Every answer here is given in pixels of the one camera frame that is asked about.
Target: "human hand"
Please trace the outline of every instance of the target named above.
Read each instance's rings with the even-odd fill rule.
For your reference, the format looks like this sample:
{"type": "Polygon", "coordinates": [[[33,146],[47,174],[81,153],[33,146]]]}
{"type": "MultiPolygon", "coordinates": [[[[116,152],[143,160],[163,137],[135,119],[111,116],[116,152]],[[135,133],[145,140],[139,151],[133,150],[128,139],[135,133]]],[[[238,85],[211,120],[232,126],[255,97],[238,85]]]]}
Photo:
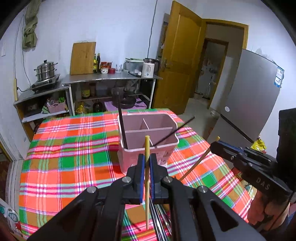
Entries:
{"type": "MultiPolygon", "coordinates": [[[[257,191],[255,198],[251,202],[251,206],[248,211],[248,220],[249,220],[249,223],[252,225],[255,225],[257,222],[261,222],[264,219],[264,211],[265,211],[266,214],[274,216],[272,220],[269,221],[263,228],[264,230],[269,230],[272,224],[274,223],[274,221],[281,214],[281,212],[283,211],[287,203],[284,202],[282,204],[277,204],[275,202],[269,202],[266,205],[266,208],[264,210],[264,206],[265,206],[264,201],[266,198],[267,197],[264,194],[262,194],[260,191],[257,191]]],[[[285,209],[283,214],[278,218],[276,223],[273,225],[272,229],[275,229],[281,226],[286,216],[288,215],[289,207],[290,207],[290,204],[288,204],[287,208],[285,209]]]]}

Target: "stove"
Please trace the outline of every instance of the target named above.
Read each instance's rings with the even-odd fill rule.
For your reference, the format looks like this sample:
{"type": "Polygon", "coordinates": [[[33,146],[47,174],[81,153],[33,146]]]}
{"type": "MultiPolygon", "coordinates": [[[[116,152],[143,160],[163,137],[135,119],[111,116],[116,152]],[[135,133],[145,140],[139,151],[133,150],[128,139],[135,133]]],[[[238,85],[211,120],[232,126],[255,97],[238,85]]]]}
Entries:
{"type": "Polygon", "coordinates": [[[60,74],[56,74],[54,77],[49,78],[47,80],[36,81],[34,84],[32,84],[32,86],[30,87],[30,90],[36,93],[36,91],[51,89],[59,80],[59,76],[60,74]]]}

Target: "gray refrigerator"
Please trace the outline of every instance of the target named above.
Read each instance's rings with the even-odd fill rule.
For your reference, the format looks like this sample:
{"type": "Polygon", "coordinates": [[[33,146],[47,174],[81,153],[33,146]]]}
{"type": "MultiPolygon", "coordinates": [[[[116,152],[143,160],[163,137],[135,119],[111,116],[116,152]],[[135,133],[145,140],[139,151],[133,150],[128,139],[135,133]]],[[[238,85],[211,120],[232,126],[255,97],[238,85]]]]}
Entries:
{"type": "Polygon", "coordinates": [[[284,70],[274,62],[242,50],[225,107],[207,141],[212,143],[219,136],[231,145],[250,147],[270,116],[283,77],[284,70]]]}

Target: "green curtain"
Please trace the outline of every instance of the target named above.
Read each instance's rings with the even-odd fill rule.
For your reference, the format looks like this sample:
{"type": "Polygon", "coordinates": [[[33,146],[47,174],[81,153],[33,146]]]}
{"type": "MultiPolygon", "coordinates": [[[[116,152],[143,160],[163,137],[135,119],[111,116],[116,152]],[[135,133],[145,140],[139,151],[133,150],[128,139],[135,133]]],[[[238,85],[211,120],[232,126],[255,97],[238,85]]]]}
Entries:
{"type": "Polygon", "coordinates": [[[37,27],[38,19],[37,13],[39,11],[40,0],[32,0],[27,8],[25,15],[26,27],[24,29],[24,38],[22,42],[22,48],[33,48],[37,44],[37,36],[35,34],[35,28],[37,27]]]}

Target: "light switch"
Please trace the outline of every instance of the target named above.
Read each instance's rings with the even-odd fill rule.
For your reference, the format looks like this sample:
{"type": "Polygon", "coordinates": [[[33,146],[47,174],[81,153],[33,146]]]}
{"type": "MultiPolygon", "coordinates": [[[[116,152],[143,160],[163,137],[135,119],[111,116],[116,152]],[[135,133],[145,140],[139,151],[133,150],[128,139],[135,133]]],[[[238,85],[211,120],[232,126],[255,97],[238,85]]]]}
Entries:
{"type": "Polygon", "coordinates": [[[6,44],[3,43],[2,49],[1,49],[1,56],[5,56],[5,55],[6,55],[6,44]]]}

